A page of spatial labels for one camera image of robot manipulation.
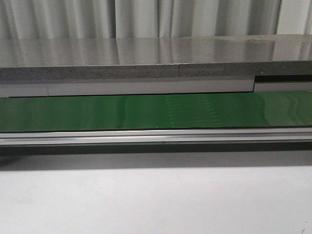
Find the white pleated curtain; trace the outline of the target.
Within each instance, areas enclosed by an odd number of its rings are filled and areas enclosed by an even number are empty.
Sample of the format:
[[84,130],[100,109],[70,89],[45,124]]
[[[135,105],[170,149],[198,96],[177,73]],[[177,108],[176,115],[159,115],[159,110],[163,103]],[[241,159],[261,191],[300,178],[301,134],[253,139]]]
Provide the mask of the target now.
[[3,0],[3,39],[168,38],[312,32],[309,0]]

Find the grey conveyor rear rail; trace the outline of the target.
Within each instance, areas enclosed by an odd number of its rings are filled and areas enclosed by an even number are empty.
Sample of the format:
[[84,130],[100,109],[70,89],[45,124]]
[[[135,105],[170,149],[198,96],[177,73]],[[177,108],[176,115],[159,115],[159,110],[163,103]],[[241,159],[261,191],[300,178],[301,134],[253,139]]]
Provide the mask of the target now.
[[3,81],[0,96],[53,97],[183,93],[310,91],[311,75]]

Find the aluminium conveyor front rail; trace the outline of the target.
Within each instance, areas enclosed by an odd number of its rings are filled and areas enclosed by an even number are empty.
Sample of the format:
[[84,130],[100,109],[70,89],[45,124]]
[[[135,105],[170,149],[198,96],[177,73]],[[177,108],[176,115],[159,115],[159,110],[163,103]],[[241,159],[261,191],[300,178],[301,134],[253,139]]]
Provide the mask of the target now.
[[0,135],[1,146],[142,144],[176,142],[295,141],[312,139],[311,127],[214,128],[15,132]]

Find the green conveyor belt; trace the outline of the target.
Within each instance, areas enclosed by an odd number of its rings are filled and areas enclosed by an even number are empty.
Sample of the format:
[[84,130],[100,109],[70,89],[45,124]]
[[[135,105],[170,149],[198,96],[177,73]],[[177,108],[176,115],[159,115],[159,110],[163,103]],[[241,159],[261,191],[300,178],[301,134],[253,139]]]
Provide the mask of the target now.
[[310,126],[309,91],[0,100],[1,132]]

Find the grey stone counter slab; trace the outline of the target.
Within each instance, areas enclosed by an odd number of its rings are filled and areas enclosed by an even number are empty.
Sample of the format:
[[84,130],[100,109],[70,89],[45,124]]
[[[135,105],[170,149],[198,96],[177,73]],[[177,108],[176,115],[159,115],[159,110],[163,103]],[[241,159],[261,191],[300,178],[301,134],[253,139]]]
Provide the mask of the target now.
[[1,82],[309,75],[310,35],[3,39]]

